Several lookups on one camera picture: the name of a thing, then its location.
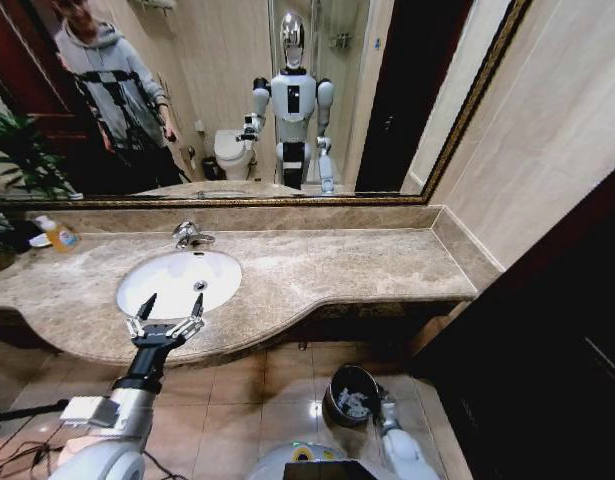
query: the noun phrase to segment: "toilet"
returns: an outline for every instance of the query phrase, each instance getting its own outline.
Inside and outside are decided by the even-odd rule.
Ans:
[[[250,140],[236,141],[242,130],[218,130],[214,139],[214,153],[220,168],[225,170],[227,180],[247,180],[249,162],[252,158]]]

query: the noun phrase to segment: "hood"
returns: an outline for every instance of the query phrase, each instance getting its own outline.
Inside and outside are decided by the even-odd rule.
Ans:
[[[69,23],[64,20],[63,27],[65,32],[67,32],[67,37],[71,40],[72,43],[78,45],[83,48],[104,48],[109,45],[113,45],[118,40],[123,38],[123,34],[111,23],[107,22],[98,22],[98,34],[96,38],[91,43],[81,42],[80,39],[74,34]]]

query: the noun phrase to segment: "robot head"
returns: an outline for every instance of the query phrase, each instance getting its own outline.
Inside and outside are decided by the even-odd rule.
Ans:
[[[300,68],[305,47],[303,19],[294,13],[287,13],[280,24],[280,44],[285,52],[285,63],[290,70]]]

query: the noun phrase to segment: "trash can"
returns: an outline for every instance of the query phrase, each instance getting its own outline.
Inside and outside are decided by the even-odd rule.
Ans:
[[[225,171],[220,168],[216,157],[205,157],[201,161],[203,173],[207,180],[224,180]]]
[[[383,388],[364,368],[358,365],[343,365],[336,371],[327,386],[323,405],[331,419],[338,425],[355,427],[365,423],[372,414],[378,415],[382,391]],[[353,409],[349,408],[348,404],[340,404],[342,398],[354,395],[356,395],[356,403],[360,402],[367,410],[366,414],[358,415],[358,412],[352,411]]]

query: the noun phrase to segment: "marble countertop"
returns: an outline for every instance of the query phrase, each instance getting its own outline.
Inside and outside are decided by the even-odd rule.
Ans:
[[[236,294],[171,352],[186,363],[251,348],[324,304],[472,299],[476,290],[430,229],[208,232],[212,251],[236,258]],[[116,306],[134,266],[174,252],[162,233],[84,234],[76,250],[34,250],[0,272],[0,307],[78,357],[126,365],[135,353]]]
[[[180,185],[148,190],[136,195],[198,198],[200,192],[204,193],[207,198],[290,197],[292,195],[304,195],[300,190],[286,187],[285,185],[251,182],[249,180],[212,180],[182,183]]]

